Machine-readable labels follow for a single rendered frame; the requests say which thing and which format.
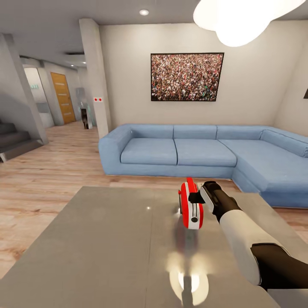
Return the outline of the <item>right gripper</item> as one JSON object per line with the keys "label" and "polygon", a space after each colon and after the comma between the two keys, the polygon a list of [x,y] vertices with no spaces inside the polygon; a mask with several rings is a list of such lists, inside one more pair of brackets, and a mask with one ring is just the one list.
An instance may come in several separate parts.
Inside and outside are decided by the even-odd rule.
{"label": "right gripper", "polygon": [[202,203],[202,204],[205,204],[205,201],[200,199],[199,192],[192,192],[192,193],[190,193],[189,201],[191,203]]}

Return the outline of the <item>radio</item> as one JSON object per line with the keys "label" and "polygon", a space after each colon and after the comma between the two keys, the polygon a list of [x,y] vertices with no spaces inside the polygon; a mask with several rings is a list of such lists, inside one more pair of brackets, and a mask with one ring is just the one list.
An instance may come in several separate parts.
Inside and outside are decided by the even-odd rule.
{"label": "radio", "polygon": [[189,201],[190,193],[197,193],[197,185],[193,182],[193,178],[187,177],[187,182],[181,185],[180,195],[180,213],[183,215],[184,225],[188,229],[198,230],[202,227],[204,211],[202,203],[191,203]]}

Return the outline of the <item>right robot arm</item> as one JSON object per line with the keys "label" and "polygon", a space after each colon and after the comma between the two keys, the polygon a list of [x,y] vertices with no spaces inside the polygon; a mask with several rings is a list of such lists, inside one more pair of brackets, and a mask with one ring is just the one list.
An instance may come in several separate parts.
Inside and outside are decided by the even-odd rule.
{"label": "right robot arm", "polygon": [[197,183],[197,189],[189,201],[208,205],[245,278],[261,286],[281,308],[308,308],[308,264],[293,258],[216,181]]}

